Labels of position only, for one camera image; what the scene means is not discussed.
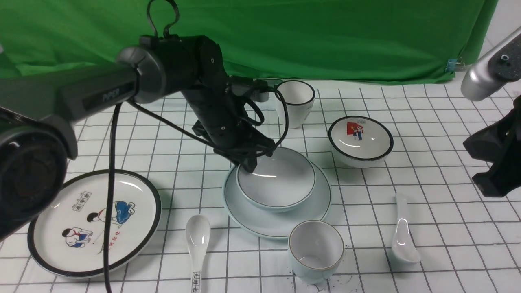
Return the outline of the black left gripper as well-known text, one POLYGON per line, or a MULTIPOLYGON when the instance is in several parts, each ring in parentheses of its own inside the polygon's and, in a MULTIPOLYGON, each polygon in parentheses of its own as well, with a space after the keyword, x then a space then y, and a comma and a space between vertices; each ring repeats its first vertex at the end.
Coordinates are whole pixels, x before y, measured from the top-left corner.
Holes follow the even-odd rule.
POLYGON ((250 98, 232 93, 229 76, 180 79, 179 90, 197 117, 194 133, 216 153, 238 162, 248 173, 257 167, 258 157, 272 156, 275 141, 256 130, 264 115, 259 120, 248 117, 246 105, 258 114, 261 110, 250 98))

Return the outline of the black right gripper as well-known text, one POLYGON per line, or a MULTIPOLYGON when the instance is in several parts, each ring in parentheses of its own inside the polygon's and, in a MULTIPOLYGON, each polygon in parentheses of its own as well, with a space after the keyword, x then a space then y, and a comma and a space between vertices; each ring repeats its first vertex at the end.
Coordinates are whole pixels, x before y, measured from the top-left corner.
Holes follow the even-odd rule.
POLYGON ((471 158, 492 163, 473 182, 487 198, 502 198, 521 186, 521 97, 498 122, 469 136, 463 146, 471 158))

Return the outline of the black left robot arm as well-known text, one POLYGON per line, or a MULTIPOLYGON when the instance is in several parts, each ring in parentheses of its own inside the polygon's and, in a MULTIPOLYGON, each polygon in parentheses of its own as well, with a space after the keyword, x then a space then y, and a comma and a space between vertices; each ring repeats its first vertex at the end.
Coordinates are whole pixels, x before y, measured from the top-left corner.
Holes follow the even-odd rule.
POLYGON ((36 218, 78 156, 73 125, 123 102, 152 103, 181 92, 197 122, 190 136, 248 171, 276 143, 264 116, 235 95, 220 46, 206 36, 142 36, 115 63, 1 79, 1 239, 36 218))

